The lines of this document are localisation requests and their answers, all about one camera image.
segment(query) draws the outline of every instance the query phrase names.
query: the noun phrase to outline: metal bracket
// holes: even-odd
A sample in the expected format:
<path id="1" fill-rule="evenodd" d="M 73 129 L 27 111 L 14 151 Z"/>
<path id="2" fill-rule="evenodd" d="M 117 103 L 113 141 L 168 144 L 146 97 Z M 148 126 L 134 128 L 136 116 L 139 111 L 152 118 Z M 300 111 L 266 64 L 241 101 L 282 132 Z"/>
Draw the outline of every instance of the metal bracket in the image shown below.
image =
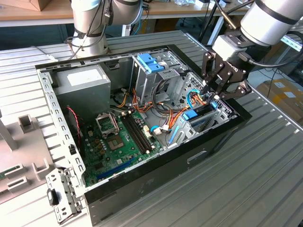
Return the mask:
<path id="1" fill-rule="evenodd" d="M 75 217 L 83 209 L 81 200 L 83 197 L 76 198 L 72 182 L 73 168 L 55 169 L 46 176 L 48 186 L 47 197 L 54 211 L 59 224 L 64 223 Z"/>

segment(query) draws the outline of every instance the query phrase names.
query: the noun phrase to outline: ventilation slot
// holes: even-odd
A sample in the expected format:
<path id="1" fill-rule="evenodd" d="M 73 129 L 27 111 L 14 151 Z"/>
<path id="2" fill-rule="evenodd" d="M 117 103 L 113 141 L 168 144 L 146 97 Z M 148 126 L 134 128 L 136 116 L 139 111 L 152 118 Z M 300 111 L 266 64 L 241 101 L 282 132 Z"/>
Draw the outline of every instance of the ventilation slot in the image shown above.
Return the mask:
<path id="1" fill-rule="evenodd" d="M 183 135 L 183 132 L 180 132 L 180 134 L 178 135 L 178 137 L 177 137 L 177 139 L 176 139 L 176 143 L 179 142 L 179 140 L 180 140 L 180 138 L 181 138 L 182 135 Z"/>

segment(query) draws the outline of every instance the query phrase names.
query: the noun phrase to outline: green circuit board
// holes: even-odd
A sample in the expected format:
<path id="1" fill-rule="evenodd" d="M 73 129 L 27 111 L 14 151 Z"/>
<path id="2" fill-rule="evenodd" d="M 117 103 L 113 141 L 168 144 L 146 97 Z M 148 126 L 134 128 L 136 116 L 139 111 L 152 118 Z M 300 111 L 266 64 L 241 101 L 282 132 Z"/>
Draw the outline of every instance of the green circuit board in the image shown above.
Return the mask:
<path id="1" fill-rule="evenodd" d="M 18 166 L 14 166 L 10 169 L 7 169 L 7 170 L 4 170 L 4 171 L 0 172 L 0 180 L 3 180 L 4 178 L 6 178 L 6 176 L 5 176 L 6 173 L 9 173 L 10 171 L 13 171 L 13 170 L 18 169 L 18 168 L 19 168 Z"/>
<path id="2" fill-rule="evenodd" d="M 138 112 L 132 113 L 132 117 L 141 123 L 143 122 L 143 118 Z M 108 135 L 107 138 L 102 137 L 96 121 L 91 122 L 88 128 L 81 128 L 84 136 L 81 142 L 81 150 L 84 152 L 82 159 L 86 167 L 84 173 L 86 186 L 91 186 L 100 181 L 98 175 L 102 173 L 106 173 L 117 167 L 120 168 L 117 172 L 120 172 L 126 167 L 133 166 L 163 150 L 160 143 L 154 137 L 152 137 L 152 139 L 146 137 L 148 142 L 154 146 L 154 149 L 151 150 L 149 154 L 142 154 L 121 119 L 116 117 L 116 121 L 119 127 L 119 134 L 111 134 Z M 110 124 L 111 122 L 107 120 L 102 122 L 102 126 L 105 126 L 106 129 L 111 128 Z"/>

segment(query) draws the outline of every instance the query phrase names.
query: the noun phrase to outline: aluminum profile table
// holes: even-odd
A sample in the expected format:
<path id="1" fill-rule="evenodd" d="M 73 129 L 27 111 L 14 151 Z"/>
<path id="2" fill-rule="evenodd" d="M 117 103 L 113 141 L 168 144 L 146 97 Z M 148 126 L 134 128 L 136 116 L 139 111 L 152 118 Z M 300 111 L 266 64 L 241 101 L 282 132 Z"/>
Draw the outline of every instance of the aluminum profile table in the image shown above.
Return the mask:
<path id="1" fill-rule="evenodd" d="M 199 66 L 204 47 L 181 31 L 112 38 L 113 52 L 176 44 Z M 67 45 L 41 47 L 60 60 Z M 60 141 L 34 65 L 49 62 L 34 48 L 0 52 L 0 108 L 5 124 L 37 117 L 56 166 Z M 101 227 L 297 226 L 303 219 L 303 131 L 259 93 L 238 99 L 248 124 L 215 155 L 103 221 Z M 5 226 L 57 226 L 44 184 L 0 205 Z M 84 210 L 68 227 L 90 226 Z"/>
<path id="2" fill-rule="evenodd" d="M 292 27 L 291 31 L 303 33 L 303 19 L 299 20 L 299 22 Z M 297 51 L 300 51 L 302 48 L 302 40 L 296 35 L 285 35 L 281 41 Z"/>

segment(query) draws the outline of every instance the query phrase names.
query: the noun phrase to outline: blue pcie slot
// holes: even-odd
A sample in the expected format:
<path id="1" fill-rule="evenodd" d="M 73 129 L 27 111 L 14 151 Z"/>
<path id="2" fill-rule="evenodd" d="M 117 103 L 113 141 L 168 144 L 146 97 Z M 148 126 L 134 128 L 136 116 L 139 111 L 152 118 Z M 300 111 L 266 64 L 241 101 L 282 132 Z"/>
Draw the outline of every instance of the blue pcie slot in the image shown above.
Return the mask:
<path id="1" fill-rule="evenodd" d="M 134 157 L 131 158 L 131 159 L 129 159 L 127 162 L 124 162 L 121 165 L 119 165 L 119 166 L 117 166 L 117 167 L 115 167 L 115 168 L 113 168 L 111 170 L 108 170 L 108 171 L 106 171 L 104 173 L 99 174 L 97 176 L 97 179 L 100 180 L 100 179 L 106 178 L 106 177 L 108 177 L 108 176 L 110 176 L 110 175 L 112 175 L 112 174 L 114 174 L 116 172 L 119 172 L 120 170 L 122 170 L 122 169 L 130 166 L 130 164 L 132 163 L 133 160 L 134 160 Z"/>

